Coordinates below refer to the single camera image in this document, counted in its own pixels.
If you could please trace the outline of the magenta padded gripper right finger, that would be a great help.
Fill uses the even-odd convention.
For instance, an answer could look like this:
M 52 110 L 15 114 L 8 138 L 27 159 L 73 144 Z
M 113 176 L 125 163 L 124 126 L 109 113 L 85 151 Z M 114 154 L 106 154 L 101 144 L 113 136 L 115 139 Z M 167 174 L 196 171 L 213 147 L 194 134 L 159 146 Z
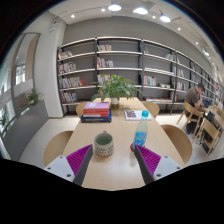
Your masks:
M 182 166 L 168 155 L 160 156 L 139 145 L 135 146 L 134 154 L 145 184 L 150 184 L 182 169 Z

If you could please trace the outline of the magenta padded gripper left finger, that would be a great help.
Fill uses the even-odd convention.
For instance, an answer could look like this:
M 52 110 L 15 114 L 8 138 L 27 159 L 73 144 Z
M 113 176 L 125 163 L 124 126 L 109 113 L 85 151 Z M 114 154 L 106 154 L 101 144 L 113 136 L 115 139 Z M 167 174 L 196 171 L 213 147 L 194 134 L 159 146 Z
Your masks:
M 87 145 L 68 156 L 59 155 L 45 170 L 81 186 L 93 156 L 93 145 Z

